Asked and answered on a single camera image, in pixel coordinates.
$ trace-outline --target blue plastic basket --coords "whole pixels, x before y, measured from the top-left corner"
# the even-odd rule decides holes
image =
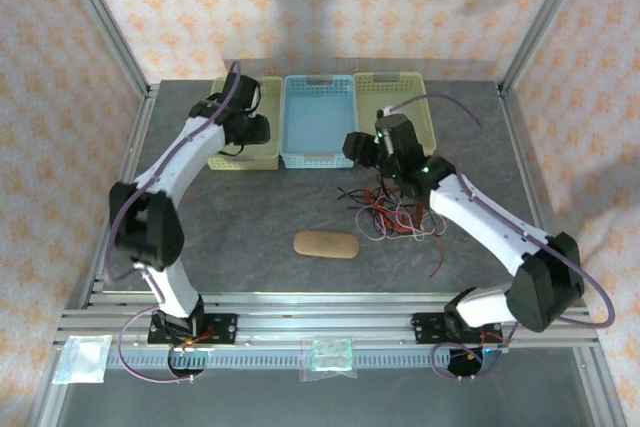
[[[290,75],[284,80],[282,145],[288,169],[353,167],[342,153],[346,135],[358,130],[351,75]]]

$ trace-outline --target patterned wallpaper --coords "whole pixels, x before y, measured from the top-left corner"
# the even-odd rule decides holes
[[[82,0],[0,19],[0,424],[23,425],[139,100]]]
[[[151,82],[417,70],[499,80],[542,0],[107,0]]]
[[[629,425],[640,419],[640,0],[566,0],[516,87],[544,216],[577,234],[618,318],[600,331]],[[604,306],[588,289],[595,317]]]

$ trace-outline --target wall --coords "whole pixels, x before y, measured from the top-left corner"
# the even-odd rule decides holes
[[[139,99],[82,0],[0,0],[0,412],[22,425]]]
[[[516,86],[544,217],[577,235],[611,294],[600,331],[629,425],[640,418],[640,0],[566,0]],[[597,294],[586,300],[605,317]]]
[[[499,80],[542,0],[107,0],[151,82],[418,70]]]

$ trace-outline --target black mounting plate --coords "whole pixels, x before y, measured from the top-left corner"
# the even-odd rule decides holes
[[[204,314],[204,325],[213,327],[213,336],[198,341],[198,345],[235,344],[238,333],[238,314]],[[173,335],[158,329],[153,322],[149,327],[147,343],[149,345],[171,344],[179,345],[183,341]]]
[[[439,344],[440,342],[458,342],[460,344],[479,344],[482,341],[481,331],[491,332],[502,337],[500,324],[487,324],[478,329],[464,331],[461,338],[456,339],[447,331],[444,323],[444,312],[425,312],[413,314],[411,325],[417,344]],[[485,344],[500,344],[493,336],[485,336]]]

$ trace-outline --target robotic arm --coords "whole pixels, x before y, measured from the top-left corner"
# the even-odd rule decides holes
[[[465,332],[486,324],[514,320],[542,332],[582,296],[580,275],[525,235],[516,234],[500,217],[579,264],[573,238],[565,233],[551,237],[525,223],[458,176],[451,163],[442,157],[425,156],[405,115],[382,116],[379,112],[375,130],[376,136],[349,134],[343,146],[345,156],[377,168],[383,177],[395,181],[403,195],[458,224],[491,251],[514,278],[506,288],[472,287],[449,302],[444,322],[451,339],[461,339]],[[482,208],[480,201],[491,209]]]
[[[236,76],[230,73],[220,94],[192,107],[182,132],[151,168],[130,184],[117,182],[110,191],[113,224],[125,202],[155,179],[126,211],[115,246],[145,273],[160,305],[152,317],[152,330],[161,331],[165,343],[169,340],[176,345],[197,338],[210,327],[202,298],[187,279],[180,259],[184,245],[177,215],[180,199],[207,159],[226,144],[262,144],[270,138],[266,117],[255,114],[260,102],[258,82],[241,75],[234,91]],[[203,128],[229,95],[227,108]]]

